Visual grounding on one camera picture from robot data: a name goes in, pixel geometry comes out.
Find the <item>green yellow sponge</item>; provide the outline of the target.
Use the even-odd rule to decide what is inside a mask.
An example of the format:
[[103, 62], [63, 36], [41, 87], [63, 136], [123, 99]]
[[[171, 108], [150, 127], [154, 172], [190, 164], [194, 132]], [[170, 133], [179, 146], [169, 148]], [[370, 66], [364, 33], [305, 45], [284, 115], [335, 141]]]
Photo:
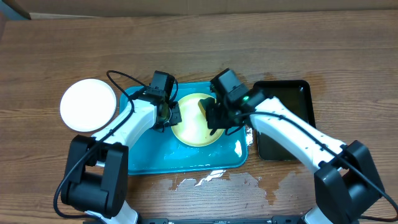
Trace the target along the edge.
[[202, 115], [208, 121], [214, 115], [215, 106], [216, 106], [216, 99], [212, 98], [212, 97], [201, 99], [198, 102], [198, 106], [199, 106], [199, 109], [200, 109]]

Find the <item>yellow plate with sauce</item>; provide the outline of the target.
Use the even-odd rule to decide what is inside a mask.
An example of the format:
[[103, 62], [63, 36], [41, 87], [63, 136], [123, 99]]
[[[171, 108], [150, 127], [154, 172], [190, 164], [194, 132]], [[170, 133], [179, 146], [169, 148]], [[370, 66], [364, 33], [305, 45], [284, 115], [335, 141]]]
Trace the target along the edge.
[[217, 141], [224, 133], [224, 129], [218, 129], [211, 135], [211, 129], [208, 129], [205, 115], [200, 109], [200, 100], [215, 98], [205, 93], [192, 93], [184, 96], [178, 101], [182, 121], [172, 126], [172, 132], [175, 137], [193, 147], [203, 147]]

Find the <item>pink-white plate with sauce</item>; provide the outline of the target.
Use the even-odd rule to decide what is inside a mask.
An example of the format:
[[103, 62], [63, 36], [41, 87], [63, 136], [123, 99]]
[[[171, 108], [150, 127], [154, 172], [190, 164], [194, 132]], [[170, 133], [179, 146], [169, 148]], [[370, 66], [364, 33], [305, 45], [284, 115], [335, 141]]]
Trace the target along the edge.
[[116, 95], [104, 81], [84, 79], [74, 83], [60, 101], [60, 116], [71, 129], [95, 131], [107, 124], [116, 111]]

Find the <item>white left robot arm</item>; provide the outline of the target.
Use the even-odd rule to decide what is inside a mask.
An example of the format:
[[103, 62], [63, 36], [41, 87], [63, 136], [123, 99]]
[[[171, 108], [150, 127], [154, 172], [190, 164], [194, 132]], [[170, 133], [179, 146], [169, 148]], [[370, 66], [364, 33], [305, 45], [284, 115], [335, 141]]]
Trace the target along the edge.
[[142, 88], [128, 96], [123, 112], [92, 137], [71, 141], [64, 178], [53, 205], [59, 202], [81, 212], [85, 223], [136, 223], [138, 214], [126, 202], [130, 148], [148, 130], [181, 122], [178, 103], [166, 91]]

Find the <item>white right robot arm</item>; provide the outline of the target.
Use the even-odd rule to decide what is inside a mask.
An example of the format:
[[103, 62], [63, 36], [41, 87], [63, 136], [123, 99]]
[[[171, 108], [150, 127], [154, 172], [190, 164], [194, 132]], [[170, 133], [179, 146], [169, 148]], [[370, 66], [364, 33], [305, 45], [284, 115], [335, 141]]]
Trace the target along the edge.
[[323, 134], [261, 90], [216, 92], [199, 107], [212, 131], [245, 124], [269, 136], [314, 174], [316, 205], [302, 223], [357, 223], [385, 196], [369, 149]]

